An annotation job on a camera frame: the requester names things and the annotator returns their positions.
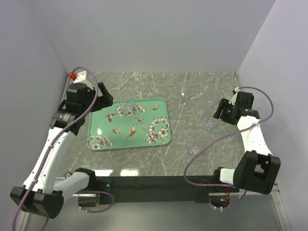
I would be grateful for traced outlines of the clear glass wide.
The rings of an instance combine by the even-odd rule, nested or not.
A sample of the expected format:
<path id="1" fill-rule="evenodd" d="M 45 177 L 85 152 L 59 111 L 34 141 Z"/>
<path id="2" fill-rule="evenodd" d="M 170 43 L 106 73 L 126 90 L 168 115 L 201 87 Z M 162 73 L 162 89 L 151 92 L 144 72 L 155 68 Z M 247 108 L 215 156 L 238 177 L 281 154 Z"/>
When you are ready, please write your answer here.
<path id="1" fill-rule="evenodd" d="M 213 118 L 212 116 L 208 116 L 204 121 L 204 129 L 205 131 L 212 131 L 218 124 L 218 120 Z"/>

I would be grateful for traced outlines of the small clear glass mid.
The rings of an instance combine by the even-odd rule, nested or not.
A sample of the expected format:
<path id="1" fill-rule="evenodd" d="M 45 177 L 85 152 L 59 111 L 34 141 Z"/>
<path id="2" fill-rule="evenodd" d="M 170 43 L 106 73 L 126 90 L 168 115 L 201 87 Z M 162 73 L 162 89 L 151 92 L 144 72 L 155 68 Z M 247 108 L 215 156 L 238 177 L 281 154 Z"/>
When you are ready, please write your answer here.
<path id="1" fill-rule="evenodd" d="M 205 110 L 203 108 L 196 108 L 195 110 L 196 118 L 201 119 L 204 117 Z"/>

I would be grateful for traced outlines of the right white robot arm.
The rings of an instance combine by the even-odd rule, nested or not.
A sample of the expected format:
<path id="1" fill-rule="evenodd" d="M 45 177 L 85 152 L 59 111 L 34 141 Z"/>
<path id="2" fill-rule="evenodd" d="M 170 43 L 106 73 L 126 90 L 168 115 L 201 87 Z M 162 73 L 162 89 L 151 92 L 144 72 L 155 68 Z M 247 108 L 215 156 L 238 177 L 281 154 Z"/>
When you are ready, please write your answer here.
<path id="1" fill-rule="evenodd" d="M 221 99 L 213 115 L 215 119 L 235 125 L 241 132 L 244 155 L 235 169 L 218 167 L 214 171 L 212 188 L 223 192 L 229 185 L 238 189 L 270 194 L 278 175 L 281 161 L 266 145 L 258 111 L 252 109 L 252 93 L 233 91 L 230 99 Z"/>

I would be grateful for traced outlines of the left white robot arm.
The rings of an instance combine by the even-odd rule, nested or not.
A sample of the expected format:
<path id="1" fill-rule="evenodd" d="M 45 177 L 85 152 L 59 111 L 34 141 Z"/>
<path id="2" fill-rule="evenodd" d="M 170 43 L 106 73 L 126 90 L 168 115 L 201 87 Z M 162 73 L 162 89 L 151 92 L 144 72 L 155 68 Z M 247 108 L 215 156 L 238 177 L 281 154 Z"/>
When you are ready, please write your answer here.
<path id="1" fill-rule="evenodd" d="M 85 83 L 73 83 L 67 88 L 66 99 L 51 118 L 47 141 L 32 173 L 21 187 L 11 190 L 10 197 L 22 211 L 55 218 L 73 194 L 92 193 L 98 188 L 95 172 L 86 168 L 77 169 L 61 183 L 55 182 L 68 147 L 85 123 L 86 115 L 113 105 L 113 97 L 105 85 L 100 82 L 98 88 L 100 97 Z"/>

